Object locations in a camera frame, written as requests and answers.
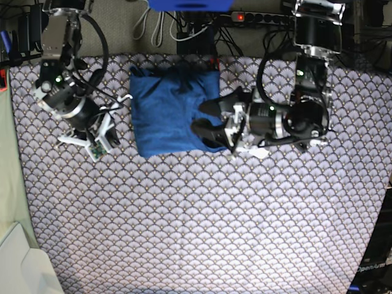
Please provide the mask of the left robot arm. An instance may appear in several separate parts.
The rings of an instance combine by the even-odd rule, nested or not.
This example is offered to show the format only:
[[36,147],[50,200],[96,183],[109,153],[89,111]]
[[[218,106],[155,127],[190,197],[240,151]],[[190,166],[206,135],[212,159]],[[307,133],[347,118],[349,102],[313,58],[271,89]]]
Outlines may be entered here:
[[[254,88],[219,95],[220,73],[211,65],[179,63],[130,70],[131,119],[144,158],[200,150],[248,153],[264,158],[270,148],[294,145],[301,152],[324,145],[330,131],[331,56],[342,50],[345,1],[297,1],[293,42],[261,61]],[[277,102],[263,85],[268,60],[295,57],[295,85]]]

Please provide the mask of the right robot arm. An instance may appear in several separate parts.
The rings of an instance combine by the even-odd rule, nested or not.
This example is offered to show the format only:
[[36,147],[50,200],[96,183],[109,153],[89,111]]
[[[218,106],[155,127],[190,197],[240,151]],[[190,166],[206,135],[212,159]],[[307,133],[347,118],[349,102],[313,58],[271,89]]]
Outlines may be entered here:
[[[198,109],[202,102],[212,101],[219,93],[216,69],[207,70],[188,62],[166,69],[132,67],[130,93],[112,96],[110,105],[97,105],[92,92],[98,89],[109,62],[108,43],[101,28],[89,16],[84,1],[46,1],[43,9],[49,14],[49,21],[42,33],[43,57],[34,99],[40,108],[70,124],[70,130],[59,137],[60,143],[81,146],[94,160],[110,153],[119,145],[113,115],[129,101],[135,142],[143,157],[195,149],[211,153],[254,150],[242,133],[232,127],[223,127],[222,135],[215,140],[196,133],[202,122],[218,130],[218,119]],[[81,19],[94,27],[104,51],[102,67],[89,80],[80,73],[86,69],[78,57]]]

